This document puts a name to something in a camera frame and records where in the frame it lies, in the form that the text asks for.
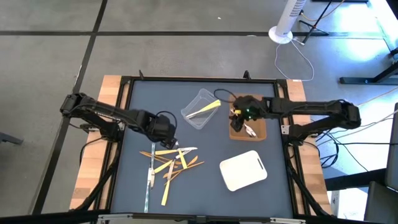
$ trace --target clear plastic box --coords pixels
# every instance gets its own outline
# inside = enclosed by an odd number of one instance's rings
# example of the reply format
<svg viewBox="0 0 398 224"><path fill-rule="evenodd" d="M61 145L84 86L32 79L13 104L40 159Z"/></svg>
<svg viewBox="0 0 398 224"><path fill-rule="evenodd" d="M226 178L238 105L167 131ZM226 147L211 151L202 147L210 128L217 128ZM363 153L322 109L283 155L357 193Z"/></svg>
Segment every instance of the clear plastic box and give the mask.
<svg viewBox="0 0 398 224"><path fill-rule="evenodd" d="M187 115L194 113L196 111L201 110L205 106L209 105L210 103L216 101L217 99L214 97L212 93L210 93L206 89L201 89L197 96L192 100L187 107L181 110L181 115L184 119L190 123L194 128L200 130L202 129L205 124L210 120L210 118L217 112L218 107L208 110L203 113L199 113L192 118L187 118Z"/></svg>

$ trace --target white cutting board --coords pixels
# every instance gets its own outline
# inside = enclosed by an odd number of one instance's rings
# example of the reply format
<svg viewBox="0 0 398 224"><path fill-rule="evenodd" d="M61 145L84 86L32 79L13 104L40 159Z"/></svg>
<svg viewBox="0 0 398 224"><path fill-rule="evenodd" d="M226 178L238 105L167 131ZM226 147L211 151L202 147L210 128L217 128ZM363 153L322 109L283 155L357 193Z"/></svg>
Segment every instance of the white cutting board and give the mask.
<svg viewBox="0 0 398 224"><path fill-rule="evenodd" d="M267 178L267 171L256 151L245 152L220 163L226 187L235 191Z"/></svg>

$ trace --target white cable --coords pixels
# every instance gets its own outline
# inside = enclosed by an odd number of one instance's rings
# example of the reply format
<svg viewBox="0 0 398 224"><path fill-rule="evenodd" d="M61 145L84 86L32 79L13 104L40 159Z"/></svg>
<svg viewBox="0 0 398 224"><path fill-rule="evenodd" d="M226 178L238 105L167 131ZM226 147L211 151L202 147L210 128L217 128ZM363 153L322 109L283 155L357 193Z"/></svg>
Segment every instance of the white cable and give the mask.
<svg viewBox="0 0 398 224"><path fill-rule="evenodd" d="M385 118L379 120L378 122L376 122L376 123L374 123L374 124L372 124L372 125L369 125L368 127L365 127L365 128L360 129L360 130L358 130L358 131L354 131L354 132L352 132L352 133L348 133L348 134L344 134L344 135L342 135L342 136L338 136L338 137L336 137L335 139L339 139L339 138L342 138L342 137L347 137L347 136L350 136L350 135L352 135L352 134L355 134L355 133L358 133L358 132L360 132L360 131L363 131L363 130L365 130L365 129L368 129L368 128L372 127L372 126L375 126L375 125L377 125L378 123L380 123L381 121L385 120L386 118L388 118L388 117L390 117L390 116L396 114L397 112L398 112L398 110L394 111L392 114L387 115ZM318 145L318 147L321 146L322 144L324 144L324 143L326 143L326 142L330 142L330 141L332 141L332 139L329 139L329 140L327 140L327 141L324 141L324 142L320 143L320 144Z"/></svg>
<svg viewBox="0 0 398 224"><path fill-rule="evenodd" d="M292 43L293 46L297 49L297 51L300 53L300 55L308 62L308 64L311 66L311 69L312 69L311 79L309 79L309 80L301 80L301 81L307 82L307 81L313 80L313 77L314 77L315 72L314 72L314 69L313 69L313 66L312 66L311 62L309 61L308 58L306 58L306 57L304 56L303 53L301 53L301 51L300 51L299 48L293 43L293 41L291 41L291 43ZM280 47L280 44L278 45L278 47L276 47L276 50L275 50L275 62L274 62L274 65L275 65L276 69L278 69L278 71L279 71L285 78L291 79L291 78L289 78L287 75L285 75L285 74L282 72L282 70L276 65L276 61L278 60L278 48L279 48L279 47Z"/></svg>

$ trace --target table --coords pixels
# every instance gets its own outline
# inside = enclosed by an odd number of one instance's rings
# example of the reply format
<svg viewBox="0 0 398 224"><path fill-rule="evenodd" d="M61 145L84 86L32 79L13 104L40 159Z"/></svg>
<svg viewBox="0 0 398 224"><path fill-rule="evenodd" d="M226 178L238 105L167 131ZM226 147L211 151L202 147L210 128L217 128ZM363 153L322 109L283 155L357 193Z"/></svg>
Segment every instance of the table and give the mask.
<svg viewBox="0 0 398 224"><path fill-rule="evenodd" d="M103 84L98 95L98 101L102 101L103 103L107 103L110 105L116 105L117 100L119 100L119 102L121 102L120 105L125 105L128 87L126 85L123 89L119 89L121 81L123 82L123 78L121 76L104 76ZM289 93L289 98L291 100L305 101L303 85L301 82L287 80L287 89ZM117 99L119 92L121 92L122 94L120 99ZM281 96L284 94L281 88L279 93ZM305 124L310 122L310 117L297 115L293 117L293 121L297 124ZM97 132L90 133L88 136L88 141L96 139L99 136L100 134ZM306 141L314 143L313 139L310 138L308 138ZM106 145L107 143L105 141L98 141L86 147L76 180L76 186L73 192L70 208L75 208L79 206L84 201L84 198L91 192L93 187L96 185L100 177L100 173L103 170L104 160L111 161L113 159L113 153L117 145L113 144L111 146L113 150L111 150L111 153L109 155L105 154ZM313 146L307 144L299 147L299 150L305 184L314 196L315 200L323 207L324 210L330 213L331 210L326 194L325 181L323 179L318 151L313 148ZM109 203L109 200L107 199L109 199L108 197L111 195L108 195L108 192L109 183L107 183L104 187L100 200L97 200L96 202L96 207L107 207L107 203ZM302 196L296 185L295 193L298 213L304 214L305 209L302 203Z"/></svg>

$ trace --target wooden skewer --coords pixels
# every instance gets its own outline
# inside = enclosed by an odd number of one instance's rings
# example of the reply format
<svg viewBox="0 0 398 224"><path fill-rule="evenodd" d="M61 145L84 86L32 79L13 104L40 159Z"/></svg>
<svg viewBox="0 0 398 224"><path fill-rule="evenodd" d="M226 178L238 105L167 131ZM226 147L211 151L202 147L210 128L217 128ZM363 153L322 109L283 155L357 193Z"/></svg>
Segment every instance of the wooden skewer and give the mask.
<svg viewBox="0 0 398 224"><path fill-rule="evenodd" d="M197 160L198 160L198 156L195 156L195 157L188 163L188 168L189 168L190 165L194 164ZM176 174L176 173L178 173L178 172L181 172L181 171L183 171L183 170L174 171L174 172L172 172L172 175L173 175L173 174Z"/></svg>
<svg viewBox="0 0 398 224"><path fill-rule="evenodd" d="M150 152L146 152L146 151L140 151L140 153L141 153L142 155L149 156L149 157L151 157L151 155L152 155ZM155 158L158 158L158 159L160 159L160 160L164 160L164 162L168 162L168 161L171 160L171 159L164 158L164 157L162 157L162 156L156 156L156 155L155 155ZM181 164L182 164L182 163L179 162L179 161L175 161L175 163L178 164L178 165L181 165Z"/></svg>
<svg viewBox="0 0 398 224"><path fill-rule="evenodd" d="M186 169L181 169L181 170L177 171L177 173L170 179L170 181L171 181L172 179L174 179L174 177L178 176L183 170L187 170L187 169L189 169L189 168L192 168L192 167L195 167L195 166L197 166L197 165L203 164L204 162L205 162L205 161L203 161L203 162L198 162L197 164L194 164L194 165L192 165L192 166L190 166L190 167L188 167L188 168L186 168Z"/></svg>
<svg viewBox="0 0 398 224"><path fill-rule="evenodd" d="M143 152L139 152L139 153L141 153L142 155L144 155L144 156L147 156L147 157L151 157L151 155L147 155L147 154L144 154ZM162 163L166 163L165 161L163 161L163 160L161 160L161 159L158 159L158 158L154 158L155 160L157 160L157 161L159 161L159 162L162 162Z"/></svg>

